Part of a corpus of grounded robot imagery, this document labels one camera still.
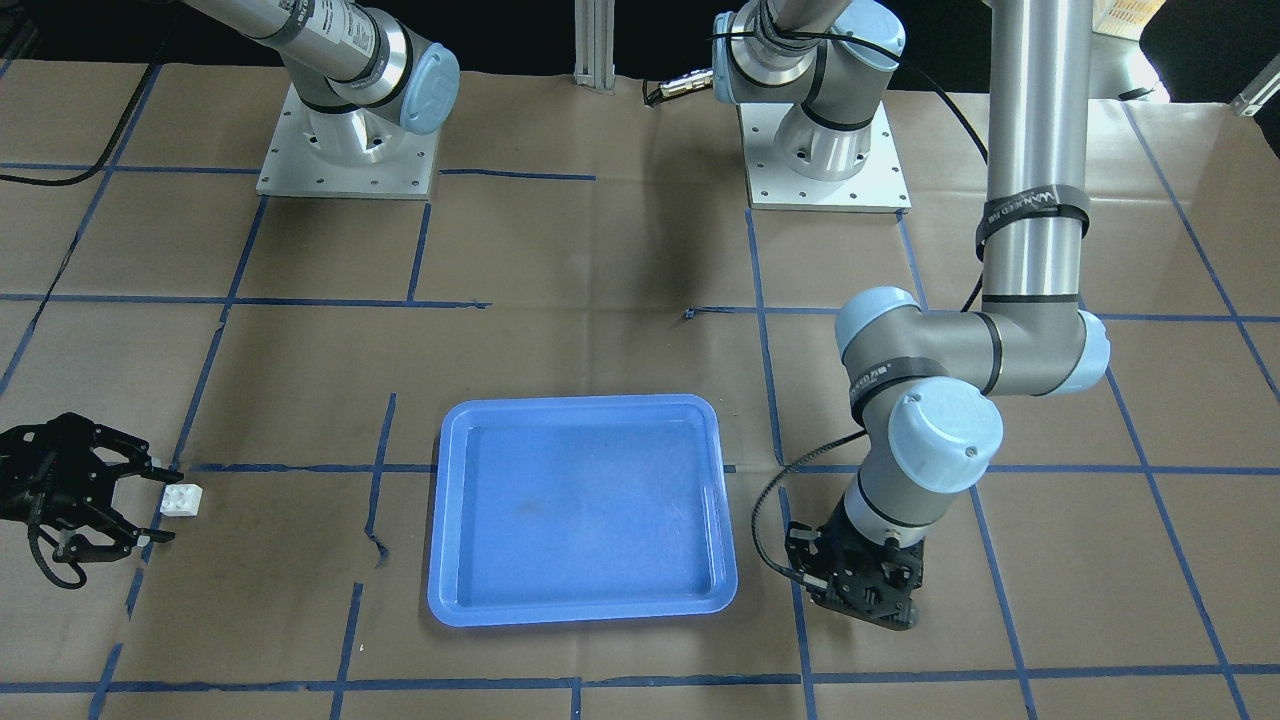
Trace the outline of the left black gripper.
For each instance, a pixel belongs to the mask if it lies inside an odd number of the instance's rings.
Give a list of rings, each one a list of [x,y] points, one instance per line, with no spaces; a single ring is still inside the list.
[[[913,592],[923,584],[924,547],[878,544],[844,515],[818,528],[791,521],[785,538],[791,578],[813,603],[895,632],[916,625]]]

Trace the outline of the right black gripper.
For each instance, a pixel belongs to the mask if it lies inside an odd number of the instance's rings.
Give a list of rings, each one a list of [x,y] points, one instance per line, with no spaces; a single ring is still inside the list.
[[[168,530],[145,529],[109,509],[108,478],[184,479],[161,468],[147,441],[105,427],[74,413],[44,424],[24,424],[3,432],[3,519],[26,527],[32,557],[54,548],[56,562],[114,562],[147,543],[175,539]],[[105,448],[124,459],[106,464],[95,451]],[[88,527],[111,539],[93,544],[77,530]]]

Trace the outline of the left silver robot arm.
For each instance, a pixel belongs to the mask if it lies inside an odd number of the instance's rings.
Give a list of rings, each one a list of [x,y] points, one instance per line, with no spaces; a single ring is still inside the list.
[[[975,311],[925,311],[905,290],[860,292],[836,348],[870,448],[829,519],[791,523],[780,575],[835,612],[893,630],[916,620],[924,543],[1004,441],[997,396],[1070,395],[1105,373],[1103,323],[1079,306],[1088,1],[993,1],[987,195]],[[795,176],[840,183],[870,155],[905,32],[874,1],[749,1],[716,18],[723,102],[783,104],[773,146]]]

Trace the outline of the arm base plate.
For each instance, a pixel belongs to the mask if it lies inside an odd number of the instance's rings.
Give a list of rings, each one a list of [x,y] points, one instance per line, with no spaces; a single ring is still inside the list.
[[[413,135],[365,109],[320,113],[291,86],[256,191],[292,199],[430,199],[439,133]]]
[[[913,208],[884,105],[854,131],[818,126],[797,104],[737,109],[750,208],[874,214]]]

